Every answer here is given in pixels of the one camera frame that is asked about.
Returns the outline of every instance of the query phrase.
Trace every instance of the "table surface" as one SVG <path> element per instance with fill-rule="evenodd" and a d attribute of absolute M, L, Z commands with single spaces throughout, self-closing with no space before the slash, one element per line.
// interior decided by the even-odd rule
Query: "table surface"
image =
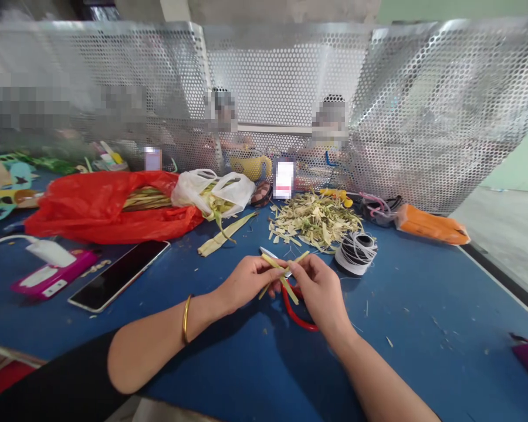
<path fill-rule="evenodd" d="M 41 188 L 50 180 L 42 174 L 35 183 Z M 269 212 L 261 210 L 238 231 L 236 245 L 229 242 L 207 258 L 197 248 L 217 233 L 214 222 L 172 241 L 95 318 L 67 303 L 93 275 L 77 279 L 49 301 L 30 304 L 10 285 L 42 262 L 23 250 L 24 240 L 0 244 L 0 346 L 51 360 L 190 293 L 213 290 L 243 256 L 258 254 L 259 246 L 282 257 L 290 248 L 268 240 Z M 0 222 L 0 233 L 26 213 Z M 360 335 L 442 420 L 528 421 L 528 373 L 512 353 L 508 335 L 528 338 L 528 312 L 461 249 L 394 229 L 365 228 L 378 241 L 374 264 L 360 280 L 339 272 L 348 314 Z M 101 259 L 115 260 L 129 248 L 104 246 Z M 332 256 L 321 257 L 336 269 Z M 145 394 L 227 421 L 364 419 L 321 334 L 297 326 L 283 302 L 268 296 L 210 326 Z"/>

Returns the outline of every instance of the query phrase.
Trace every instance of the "charger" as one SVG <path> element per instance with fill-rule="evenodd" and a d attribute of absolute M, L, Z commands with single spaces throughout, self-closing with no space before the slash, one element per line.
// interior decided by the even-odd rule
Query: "charger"
<path fill-rule="evenodd" d="M 0 239 L 0 242 L 10 239 L 25 239 L 30 242 L 30 245 L 25 249 L 43 261 L 54 267 L 68 267 L 76 261 L 76 257 L 68 252 L 65 248 L 57 242 L 51 240 L 42 240 L 33 236 L 26 236 L 24 234 L 14 234 L 13 236 L 6 236 Z"/>

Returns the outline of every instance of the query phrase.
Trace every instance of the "perforated sheet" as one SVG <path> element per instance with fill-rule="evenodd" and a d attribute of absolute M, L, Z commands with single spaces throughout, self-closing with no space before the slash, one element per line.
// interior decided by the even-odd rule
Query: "perforated sheet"
<path fill-rule="evenodd" d="M 225 114 L 212 90 L 230 93 Z M 83 154 L 103 139 L 132 169 L 146 146 L 166 168 L 172 157 L 253 178 L 288 156 L 298 188 L 401 194 L 448 214 L 528 132 L 528 19 L 1 23 L 0 127 L 72 127 Z"/>

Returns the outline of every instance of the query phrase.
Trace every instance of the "gold bangle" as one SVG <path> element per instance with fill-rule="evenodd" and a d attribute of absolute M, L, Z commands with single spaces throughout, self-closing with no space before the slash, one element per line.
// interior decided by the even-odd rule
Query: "gold bangle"
<path fill-rule="evenodd" d="M 185 345 L 189 345 L 188 336 L 186 335 L 187 329 L 188 329 L 188 309 L 189 309 L 189 301 L 194 297 L 195 295 L 191 294 L 188 296 L 188 300 L 186 300 L 186 306 L 184 308 L 184 321 L 182 323 L 182 340 L 184 341 Z"/>

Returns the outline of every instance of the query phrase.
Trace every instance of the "white charging cable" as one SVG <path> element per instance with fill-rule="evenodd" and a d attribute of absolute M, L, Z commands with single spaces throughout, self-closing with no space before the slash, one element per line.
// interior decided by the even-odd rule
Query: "white charging cable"
<path fill-rule="evenodd" d="M 363 275 L 377 255 L 375 240 L 365 233 L 349 233 L 344 236 L 334 258 L 346 270 Z"/>
<path fill-rule="evenodd" d="M 10 239 L 25 239 L 30 245 L 25 249 L 43 261 L 55 267 L 67 267 L 76 261 L 76 257 L 57 242 L 42 240 L 25 234 L 13 234 L 0 239 L 0 243 Z"/>

